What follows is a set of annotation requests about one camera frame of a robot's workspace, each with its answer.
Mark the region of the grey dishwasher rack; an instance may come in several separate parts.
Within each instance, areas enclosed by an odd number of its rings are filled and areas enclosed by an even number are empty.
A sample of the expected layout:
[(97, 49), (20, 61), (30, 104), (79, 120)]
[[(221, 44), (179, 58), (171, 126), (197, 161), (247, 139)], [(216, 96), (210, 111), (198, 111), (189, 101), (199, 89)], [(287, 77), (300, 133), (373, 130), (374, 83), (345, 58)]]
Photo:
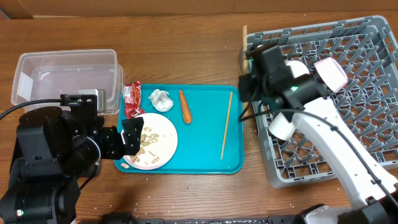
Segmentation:
[[(315, 63), (331, 57), (346, 72), (347, 84), (330, 93), (350, 130), (385, 169), (397, 167), (397, 41), (381, 16), (245, 33), (246, 47), (276, 44), (285, 58)], [(272, 115), (253, 104), (268, 182), (275, 188), (319, 182), (333, 173), (316, 147), (300, 132), (288, 141), (271, 135)]]

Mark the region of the crumpled white tissue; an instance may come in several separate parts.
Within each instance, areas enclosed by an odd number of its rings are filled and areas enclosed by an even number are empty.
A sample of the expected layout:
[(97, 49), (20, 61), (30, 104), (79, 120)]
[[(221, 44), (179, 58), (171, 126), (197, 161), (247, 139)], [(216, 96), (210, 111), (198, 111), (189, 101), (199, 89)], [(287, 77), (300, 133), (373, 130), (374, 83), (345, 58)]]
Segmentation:
[(160, 112), (168, 112), (172, 109), (174, 102), (168, 97), (169, 93), (160, 89), (155, 89), (148, 99), (152, 106)]

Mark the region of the white bowl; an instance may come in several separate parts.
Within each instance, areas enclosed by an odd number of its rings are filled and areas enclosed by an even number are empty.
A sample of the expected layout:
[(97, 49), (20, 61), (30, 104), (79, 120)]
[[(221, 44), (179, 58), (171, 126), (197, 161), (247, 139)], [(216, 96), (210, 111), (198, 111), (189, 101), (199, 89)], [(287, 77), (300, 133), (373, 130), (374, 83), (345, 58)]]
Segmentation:
[(286, 60), (285, 64), (290, 67), (294, 78), (310, 74), (307, 66), (299, 60)]

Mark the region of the clear plastic bin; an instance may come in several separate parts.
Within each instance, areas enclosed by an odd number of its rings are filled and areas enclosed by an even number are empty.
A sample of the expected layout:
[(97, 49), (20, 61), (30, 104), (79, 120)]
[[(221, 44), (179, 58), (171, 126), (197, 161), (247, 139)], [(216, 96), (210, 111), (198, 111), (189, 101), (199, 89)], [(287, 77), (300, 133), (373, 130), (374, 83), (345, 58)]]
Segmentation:
[(85, 90), (104, 91), (103, 115), (119, 113), (123, 68), (113, 49), (24, 53), (19, 57), (11, 103), (58, 98)]

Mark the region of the wooden chopstick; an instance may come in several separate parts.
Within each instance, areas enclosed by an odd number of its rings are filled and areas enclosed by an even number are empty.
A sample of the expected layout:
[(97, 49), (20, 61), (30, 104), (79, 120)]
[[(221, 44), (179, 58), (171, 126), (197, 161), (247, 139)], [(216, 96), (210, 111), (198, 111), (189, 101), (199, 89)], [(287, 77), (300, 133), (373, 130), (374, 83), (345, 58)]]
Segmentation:
[(227, 133), (228, 133), (229, 117), (230, 117), (232, 99), (233, 99), (233, 92), (231, 91), (229, 93), (228, 110), (227, 110), (227, 114), (226, 114), (226, 122), (225, 122), (225, 127), (224, 127), (223, 144), (222, 144), (221, 157), (220, 157), (221, 160), (223, 160), (223, 157), (224, 157), (224, 149), (225, 149), (226, 138), (227, 138)]
[(246, 56), (246, 51), (248, 49), (247, 33), (248, 33), (247, 25), (244, 25), (243, 26), (243, 46), (242, 46), (242, 74), (243, 75), (248, 73), (248, 59)]

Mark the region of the teal plastic tray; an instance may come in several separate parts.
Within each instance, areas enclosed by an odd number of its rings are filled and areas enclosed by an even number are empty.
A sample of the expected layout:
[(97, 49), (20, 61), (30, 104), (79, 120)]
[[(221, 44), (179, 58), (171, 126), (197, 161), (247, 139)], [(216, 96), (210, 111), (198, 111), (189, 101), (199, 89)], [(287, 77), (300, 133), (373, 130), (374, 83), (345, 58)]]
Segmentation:
[[(229, 85), (143, 84), (141, 108), (156, 113), (148, 99), (160, 89), (169, 93), (172, 109), (163, 116), (175, 126), (178, 134), (177, 150), (164, 166), (150, 170), (152, 174), (234, 174), (244, 164), (244, 128), (238, 121), (243, 110), (238, 89)], [(182, 90), (192, 123), (183, 120), (179, 90)], [(221, 149), (228, 110), (229, 93), (233, 92), (228, 133), (223, 160)]]

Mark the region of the large white plate with peanuts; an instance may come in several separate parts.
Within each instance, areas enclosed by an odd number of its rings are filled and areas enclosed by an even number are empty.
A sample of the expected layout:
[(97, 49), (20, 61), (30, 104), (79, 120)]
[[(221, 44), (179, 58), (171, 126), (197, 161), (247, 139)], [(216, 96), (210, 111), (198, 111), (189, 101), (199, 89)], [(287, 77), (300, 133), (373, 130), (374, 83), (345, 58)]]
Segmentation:
[(124, 163), (139, 170), (160, 168), (171, 160), (177, 150), (177, 130), (161, 114), (145, 113), (138, 117), (144, 119), (141, 149), (135, 156), (124, 156)]

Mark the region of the orange carrot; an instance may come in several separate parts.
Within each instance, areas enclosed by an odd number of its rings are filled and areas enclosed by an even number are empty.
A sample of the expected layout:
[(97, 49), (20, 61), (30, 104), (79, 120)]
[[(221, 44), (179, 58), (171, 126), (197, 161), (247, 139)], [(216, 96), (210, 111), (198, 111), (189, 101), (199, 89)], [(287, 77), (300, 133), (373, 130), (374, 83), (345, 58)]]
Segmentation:
[(180, 97), (180, 105), (182, 109), (183, 120), (186, 124), (191, 124), (192, 114), (190, 112), (190, 108), (188, 106), (188, 103), (186, 101), (185, 95), (182, 90), (179, 90), (179, 97)]

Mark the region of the white paper cup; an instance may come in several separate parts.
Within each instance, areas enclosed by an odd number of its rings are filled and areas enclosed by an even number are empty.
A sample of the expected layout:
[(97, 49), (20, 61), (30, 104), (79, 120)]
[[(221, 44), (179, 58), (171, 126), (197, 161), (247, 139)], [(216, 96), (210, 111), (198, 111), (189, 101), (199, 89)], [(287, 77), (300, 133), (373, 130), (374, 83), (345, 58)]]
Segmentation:
[(295, 130), (295, 125), (289, 122), (283, 113), (279, 113), (269, 125), (271, 134), (284, 141), (288, 141), (293, 136)]

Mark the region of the red snack wrapper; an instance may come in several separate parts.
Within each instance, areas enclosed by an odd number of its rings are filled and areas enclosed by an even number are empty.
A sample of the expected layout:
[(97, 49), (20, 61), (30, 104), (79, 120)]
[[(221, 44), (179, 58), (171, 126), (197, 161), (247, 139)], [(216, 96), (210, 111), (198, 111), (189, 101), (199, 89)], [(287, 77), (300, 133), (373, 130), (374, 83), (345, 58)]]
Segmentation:
[(139, 81), (127, 83), (123, 86), (124, 114), (127, 119), (144, 114), (141, 108), (142, 86)]

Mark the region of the peanut on tray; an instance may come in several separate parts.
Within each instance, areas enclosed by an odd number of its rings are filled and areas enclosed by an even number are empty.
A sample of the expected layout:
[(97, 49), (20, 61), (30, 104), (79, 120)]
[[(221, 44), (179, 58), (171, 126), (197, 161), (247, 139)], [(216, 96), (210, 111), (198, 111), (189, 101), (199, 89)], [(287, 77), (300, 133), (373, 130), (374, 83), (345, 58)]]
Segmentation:
[(128, 169), (128, 168), (129, 168), (129, 165), (126, 164), (126, 163), (121, 163), (121, 166), (122, 166), (124, 169)]

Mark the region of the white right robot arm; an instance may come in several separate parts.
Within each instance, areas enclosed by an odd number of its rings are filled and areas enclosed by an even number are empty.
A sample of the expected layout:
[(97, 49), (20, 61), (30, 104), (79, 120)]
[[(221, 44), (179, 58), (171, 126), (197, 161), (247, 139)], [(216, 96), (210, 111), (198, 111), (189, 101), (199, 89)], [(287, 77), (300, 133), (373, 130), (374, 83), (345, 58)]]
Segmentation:
[(397, 179), (373, 159), (349, 130), (329, 92), (348, 81), (333, 58), (315, 64), (319, 79), (298, 60), (286, 60), (278, 45), (245, 47), (239, 94), (245, 103), (260, 102), (274, 114), (269, 131), (288, 140), (300, 131), (321, 153), (342, 184), (350, 208), (314, 205), (295, 223), (396, 223)]

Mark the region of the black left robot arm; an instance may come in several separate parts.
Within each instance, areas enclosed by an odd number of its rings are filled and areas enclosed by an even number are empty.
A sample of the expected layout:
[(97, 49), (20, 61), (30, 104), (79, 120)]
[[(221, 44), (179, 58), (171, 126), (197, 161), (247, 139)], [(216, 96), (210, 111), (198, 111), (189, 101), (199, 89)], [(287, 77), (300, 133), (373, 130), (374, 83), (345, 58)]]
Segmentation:
[(9, 188), (1, 199), (4, 223), (72, 223), (81, 194), (78, 178), (101, 159), (139, 152), (142, 118), (106, 128), (93, 108), (49, 106), (19, 119)]

